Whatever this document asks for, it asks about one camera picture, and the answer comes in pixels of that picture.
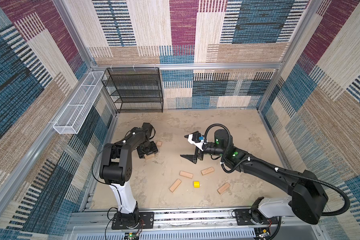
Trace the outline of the natural wood rectangular block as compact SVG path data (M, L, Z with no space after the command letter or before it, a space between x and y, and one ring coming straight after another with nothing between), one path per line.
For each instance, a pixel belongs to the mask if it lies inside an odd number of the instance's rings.
M149 159L154 158L155 156L156 156L156 154L145 155L145 159L149 160Z

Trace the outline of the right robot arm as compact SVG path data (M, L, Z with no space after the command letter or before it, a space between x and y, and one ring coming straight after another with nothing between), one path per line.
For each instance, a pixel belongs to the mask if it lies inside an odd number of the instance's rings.
M205 155L216 156L225 173L234 171L260 178L284 191L286 200L272 200L259 197L252 207L253 220L263 220L280 216L296 216L300 220L315 225L328 213L324 208L328 195L324 188L328 185L317 176L305 170L296 172L280 168L261 160L245 150L234 146L233 137L226 129L215 132L213 142L206 135L196 131L185 135L187 141L196 147L193 155L183 155L192 163L203 160Z

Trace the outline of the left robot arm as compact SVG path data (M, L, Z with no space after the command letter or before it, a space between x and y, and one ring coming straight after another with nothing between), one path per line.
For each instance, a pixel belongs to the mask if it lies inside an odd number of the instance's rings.
M132 153L138 152L140 159L153 157L158 152L152 141L156 130L150 123L132 128L125 137L113 144L106 144L99 168L99 177L110 186L118 207L113 223L126 228L136 228L141 222L139 207L135 200L130 178L133 171Z

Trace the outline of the flat wood plank block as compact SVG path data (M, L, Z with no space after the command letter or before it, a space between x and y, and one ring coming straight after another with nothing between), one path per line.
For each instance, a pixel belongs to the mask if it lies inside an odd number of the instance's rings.
M180 171L179 175L188 179L192 179L194 176L194 174L185 171Z

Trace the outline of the wood block centre right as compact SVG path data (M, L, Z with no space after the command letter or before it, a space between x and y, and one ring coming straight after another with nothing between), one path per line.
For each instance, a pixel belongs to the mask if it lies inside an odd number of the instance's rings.
M215 171L214 167L209 167L209 168L201 170L201 174L202 174L202 176L205 176L205 175L213 173L214 171Z

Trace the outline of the wood block front left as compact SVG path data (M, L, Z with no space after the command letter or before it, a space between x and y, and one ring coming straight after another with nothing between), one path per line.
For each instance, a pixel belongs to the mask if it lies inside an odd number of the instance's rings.
M180 179L175 180L175 182L170 186L169 190L171 193L173 193L182 183Z

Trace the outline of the wood block front right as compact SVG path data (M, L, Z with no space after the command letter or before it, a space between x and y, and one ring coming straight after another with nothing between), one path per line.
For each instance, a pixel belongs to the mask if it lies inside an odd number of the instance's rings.
M224 192L226 192L230 188L229 183L224 183L221 187L218 188L217 192L222 195Z

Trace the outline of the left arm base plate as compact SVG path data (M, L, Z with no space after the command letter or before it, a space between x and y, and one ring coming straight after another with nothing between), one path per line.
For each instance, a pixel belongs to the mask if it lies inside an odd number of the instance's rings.
M152 229L154 225L154 212L139 212L139 213L115 213L112 221L112 230L133 230L137 229Z

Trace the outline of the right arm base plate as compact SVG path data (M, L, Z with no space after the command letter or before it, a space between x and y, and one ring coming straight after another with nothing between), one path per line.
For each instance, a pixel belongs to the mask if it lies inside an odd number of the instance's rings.
M264 217L260 213L252 214L249 208L234 209L231 212L231 216L236 220L238 226L272 226L279 223L278 217L273 217L269 219Z

